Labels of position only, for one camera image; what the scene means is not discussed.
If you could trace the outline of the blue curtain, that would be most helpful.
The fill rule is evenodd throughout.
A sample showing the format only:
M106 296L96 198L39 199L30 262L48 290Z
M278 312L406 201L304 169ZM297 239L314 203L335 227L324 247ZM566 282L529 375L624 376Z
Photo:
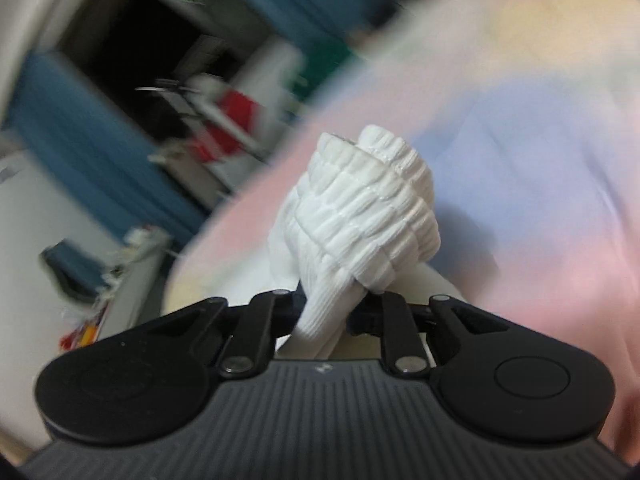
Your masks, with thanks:
M295 117L292 77L329 39L354 45L399 0L62 0L26 56L8 125L70 195L116 237L134 226L188 242L209 214L262 168ZM265 162L244 152L203 162L194 136L160 96L180 80L214 100L238 90L260 105L254 135Z

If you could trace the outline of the pastel tie-dye bed sheet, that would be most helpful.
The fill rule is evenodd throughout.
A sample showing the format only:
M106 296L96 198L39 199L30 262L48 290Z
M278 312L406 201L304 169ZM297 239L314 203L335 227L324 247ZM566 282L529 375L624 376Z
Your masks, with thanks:
M267 252L322 133L368 125L431 167L440 245L399 285L583 348L616 388L602 441L639 458L639 0L411 0L186 246L163 311L292 287Z

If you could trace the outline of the white zip-up jacket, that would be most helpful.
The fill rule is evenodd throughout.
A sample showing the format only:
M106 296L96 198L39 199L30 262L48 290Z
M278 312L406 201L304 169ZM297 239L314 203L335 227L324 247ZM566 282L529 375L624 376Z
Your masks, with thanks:
M222 272L210 292L238 306L258 292L300 286L306 304L277 352L324 360L369 292L461 298L428 264L439 247L432 173L416 150L379 126L355 142L323 133L265 244Z

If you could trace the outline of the green garment pile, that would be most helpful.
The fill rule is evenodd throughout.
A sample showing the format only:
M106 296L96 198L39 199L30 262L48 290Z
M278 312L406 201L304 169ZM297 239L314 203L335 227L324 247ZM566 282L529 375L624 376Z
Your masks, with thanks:
M304 62L290 83L295 107L304 106L339 68L355 54L352 40L329 39L318 42L305 54Z

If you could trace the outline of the white clothes rack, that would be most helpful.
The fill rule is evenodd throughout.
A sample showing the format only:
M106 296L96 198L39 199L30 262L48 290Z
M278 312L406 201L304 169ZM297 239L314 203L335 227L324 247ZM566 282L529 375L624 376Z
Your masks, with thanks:
M177 113L190 133L207 154L216 160L229 157L222 145L210 133L213 127L227 133L239 145L239 150L258 162L265 162L268 151L237 122L229 117L205 90L195 88L180 80L157 79L152 86L138 87L139 92L148 92L163 98Z

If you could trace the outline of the grey desk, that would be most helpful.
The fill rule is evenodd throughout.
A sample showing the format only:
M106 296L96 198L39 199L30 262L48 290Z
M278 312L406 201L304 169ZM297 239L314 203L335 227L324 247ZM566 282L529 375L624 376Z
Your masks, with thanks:
M171 256L172 238L158 226L140 226L125 237L120 261L104 275L102 288L90 306L67 307L72 328L58 340L66 352L129 330L137 324L150 292Z

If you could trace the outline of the red garment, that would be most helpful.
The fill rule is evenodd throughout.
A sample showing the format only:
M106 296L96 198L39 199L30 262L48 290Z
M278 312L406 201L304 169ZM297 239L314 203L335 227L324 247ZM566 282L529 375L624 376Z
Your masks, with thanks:
M244 152L262 158L254 135L260 105L238 90L226 90L218 100L204 93L191 94L194 110L204 126L194 134L192 148L203 162L221 162Z

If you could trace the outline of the blue office chair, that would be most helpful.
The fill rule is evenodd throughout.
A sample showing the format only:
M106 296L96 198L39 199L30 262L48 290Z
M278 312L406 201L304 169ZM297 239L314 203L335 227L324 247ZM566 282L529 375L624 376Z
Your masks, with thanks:
M105 278L107 266L70 240L44 248L39 262L61 295L76 304L92 306L112 287Z

